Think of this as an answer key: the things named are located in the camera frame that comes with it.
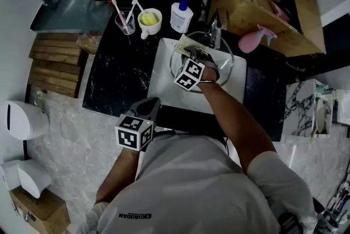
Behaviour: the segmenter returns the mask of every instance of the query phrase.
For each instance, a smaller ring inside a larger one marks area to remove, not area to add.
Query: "blue cap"
[[[189,0],[180,0],[179,10],[185,11],[187,10],[187,4]]]

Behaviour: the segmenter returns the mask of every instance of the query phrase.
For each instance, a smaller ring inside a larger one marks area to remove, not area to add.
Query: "sink basin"
[[[162,105],[213,114],[212,108],[202,93],[188,92],[173,82],[174,78],[169,70],[169,61],[171,52],[177,43],[178,40],[174,39],[160,39],[147,97],[158,97]],[[230,54],[219,50],[211,50],[211,55],[215,62],[231,60]],[[181,67],[180,57],[180,54],[174,52],[173,61],[177,64],[175,67],[177,69]],[[242,103],[247,63],[241,57],[234,56],[234,58],[234,68],[223,89]]]

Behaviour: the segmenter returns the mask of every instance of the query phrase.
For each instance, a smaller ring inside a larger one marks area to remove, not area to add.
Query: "pink spray bottle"
[[[261,38],[267,36],[267,45],[270,45],[271,39],[276,39],[277,35],[273,33],[270,29],[264,26],[258,25],[259,31],[251,32],[244,35],[238,42],[238,47],[244,53],[250,53],[260,44]]]

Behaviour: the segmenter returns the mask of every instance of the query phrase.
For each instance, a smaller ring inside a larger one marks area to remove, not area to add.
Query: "yellow toothbrush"
[[[147,26],[152,26],[152,25],[155,25],[158,23],[157,19],[153,15],[153,13],[147,13],[146,11],[144,11],[144,9],[141,7],[138,0],[135,0],[135,2],[137,3],[138,7],[142,11],[141,20],[142,20],[143,24],[145,24]]]

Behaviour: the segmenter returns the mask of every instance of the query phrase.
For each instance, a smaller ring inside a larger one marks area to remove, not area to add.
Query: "white bottle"
[[[192,10],[187,7],[188,1],[180,0],[179,3],[173,3],[171,6],[170,25],[179,33],[187,33],[193,16]]]

